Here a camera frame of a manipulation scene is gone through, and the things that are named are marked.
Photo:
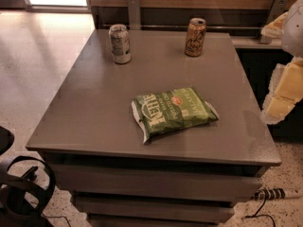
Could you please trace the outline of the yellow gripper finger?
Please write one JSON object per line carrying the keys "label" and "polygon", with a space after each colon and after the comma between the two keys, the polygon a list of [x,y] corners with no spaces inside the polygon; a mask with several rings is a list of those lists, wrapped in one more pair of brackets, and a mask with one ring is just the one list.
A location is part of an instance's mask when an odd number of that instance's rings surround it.
{"label": "yellow gripper finger", "polygon": [[261,30],[261,35],[269,38],[280,38],[286,16],[287,12],[279,15],[273,22],[269,23]]}
{"label": "yellow gripper finger", "polygon": [[286,65],[278,63],[264,99],[261,119],[267,125],[283,121],[295,104],[303,99],[303,59],[294,57]]}

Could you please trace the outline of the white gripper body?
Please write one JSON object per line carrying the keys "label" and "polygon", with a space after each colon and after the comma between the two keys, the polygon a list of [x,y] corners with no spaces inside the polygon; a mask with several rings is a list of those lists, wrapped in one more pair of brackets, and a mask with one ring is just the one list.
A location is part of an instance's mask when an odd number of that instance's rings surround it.
{"label": "white gripper body", "polygon": [[303,0],[296,0],[288,10],[283,23],[281,44],[284,51],[303,57]]}

